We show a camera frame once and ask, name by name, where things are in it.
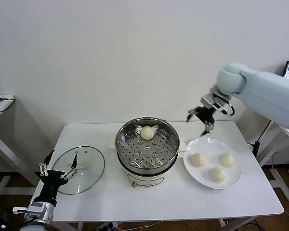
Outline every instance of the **white wall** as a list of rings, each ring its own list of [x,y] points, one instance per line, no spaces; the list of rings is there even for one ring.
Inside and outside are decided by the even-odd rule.
[[[286,60],[289,0],[0,0],[0,94],[52,144],[66,123],[185,120],[228,62]]]

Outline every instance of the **white table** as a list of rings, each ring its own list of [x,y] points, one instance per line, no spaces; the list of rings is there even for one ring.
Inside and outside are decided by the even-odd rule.
[[[0,95],[0,98],[14,99],[12,95]],[[0,102],[0,111],[6,109],[12,101]],[[39,178],[18,156],[0,139],[0,155],[9,164],[14,166],[15,170],[21,173],[34,186],[37,185]],[[8,188],[6,185],[10,180],[10,176],[5,176],[0,182],[1,195],[32,195],[33,188]]]
[[[203,132],[201,122],[171,123],[186,143]],[[243,176],[227,190],[207,188],[194,180],[178,159],[162,184],[150,188],[131,186],[109,140],[123,124],[66,125],[50,162],[67,150],[82,145],[99,149],[105,157],[105,171],[91,189],[78,195],[58,193],[53,222],[157,221],[241,218],[220,230],[234,230],[255,216],[284,212],[269,181],[234,122],[217,121],[208,137],[228,144],[240,157]],[[39,182],[32,198],[39,195]]]

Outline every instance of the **floor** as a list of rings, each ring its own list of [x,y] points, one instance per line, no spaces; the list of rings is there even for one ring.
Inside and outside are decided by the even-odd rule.
[[[278,168],[280,175],[283,177],[284,181],[289,187],[289,174],[285,168]],[[270,175],[268,169],[264,170],[267,178],[272,180],[272,176]],[[30,187],[30,183],[27,182],[21,176],[14,176],[10,180],[8,187]],[[282,205],[285,210],[289,213],[289,202],[285,199],[283,193],[280,189],[275,189],[277,196],[279,197]],[[2,196],[0,198],[0,209],[12,208],[14,206],[24,206],[26,207],[30,202],[30,196]],[[15,225],[24,221],[22,215],[7,215],[9,225]],[[284,213],[279,216],[268,216],[268,217],[260,217],[256,218],[259,225],[265,231],[289,231],[289,217]],[[144,225],[150,225],[153,222],[127,222],[120,224],[121,229],[130,229],[135,227],[140,227]],[[189,221],[189,223],[194,227],[196,231],[216,231],[219,229],[220,225],[218,220],[194,220]],[[91,231],[98,227],[101,223],[85,223],[83,225],[83,231]],[[53,227],[48,228],[49,231],[57,231],[57,229]],[[192,231],[191,228],[183,221],[167,221],[163,223],[159,223],[155,226],[149,228],[142,228],[141,231]],[[258,227],[254,225],[249,225],[248,227],[242,227],[239,231],[258,231]]]

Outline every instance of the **white robotic arm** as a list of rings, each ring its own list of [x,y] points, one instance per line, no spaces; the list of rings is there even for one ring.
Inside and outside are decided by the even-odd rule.
[[[216,85],[200,100],[204,107],[189,111],[187,121],[196,115],[204,124],[203,135],[213,129],[215,111],[227,114],[230,96],[234,96],[260,115],[289,128],[289,79],[269,72],[258,72],[244,64],[231,63],[220,70]]]

